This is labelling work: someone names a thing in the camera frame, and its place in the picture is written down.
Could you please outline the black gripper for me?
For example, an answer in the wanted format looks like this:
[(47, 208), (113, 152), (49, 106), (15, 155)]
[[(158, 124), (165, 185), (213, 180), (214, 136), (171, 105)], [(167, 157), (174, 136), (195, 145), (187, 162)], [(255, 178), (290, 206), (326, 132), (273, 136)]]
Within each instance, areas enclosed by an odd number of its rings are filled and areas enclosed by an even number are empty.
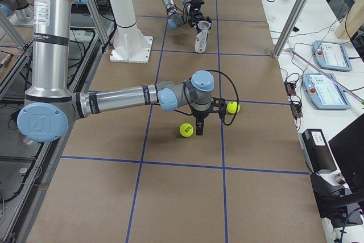
[(192, 115), (196, 119), (196, 135), (202, 136), (204, 131), (204, 119), (210, 114), (207, 110), (196, 110), (192, 108)]
[(200, 21), (202, 30), (211, 29), (211, 19), (209, 17), (204, 17), (198, 7), (190, 6), (188, 11), (188, 23), (192, 24), (193, 27), (196, 29), (196, 34), (199, 34), (201, 32), (201, 29), (199, 27)]

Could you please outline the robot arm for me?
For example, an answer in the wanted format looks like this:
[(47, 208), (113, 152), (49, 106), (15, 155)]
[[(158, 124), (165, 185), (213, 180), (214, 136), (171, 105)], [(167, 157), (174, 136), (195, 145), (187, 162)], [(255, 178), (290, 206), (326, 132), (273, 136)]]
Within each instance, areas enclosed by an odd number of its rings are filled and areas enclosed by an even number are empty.
[[(60, 138), (69, 125), (90, 114), (159, 103), (163, 111), (189, 105), (196, 119), (196, 135), (203, 134), (204, 119), (212, 113), (214, 77), (197, 71), (182, 84), (164, 82), (111, 92), (72, 93), (67, 88), (71, 8), (76, 1), (34, 0), (32, 84), (25, 91), (25, 106), (19, 112), (20, 132), (36, 142)], [(109, 0), (115, 20), (111, 61), (148, 63), (153, 37), (137, 27), (132, 0)], [(212, 21), (200, 11), (203, 0), (182, 0), (179, 14), (173, 0), (162, 0), (172, 29), (188, 20), (196, 28), (195, 51), (203, 53)]]
[(198, 40), (207, 38), (211, 29), (212, 20), (205, 17), (201, 11), (204, 0), (182, 0), (183, 9), (181, 14), (173, 0), (162, 0), (168, 15), (168, 25), (176, 29), (186, 23), (197, 30)]

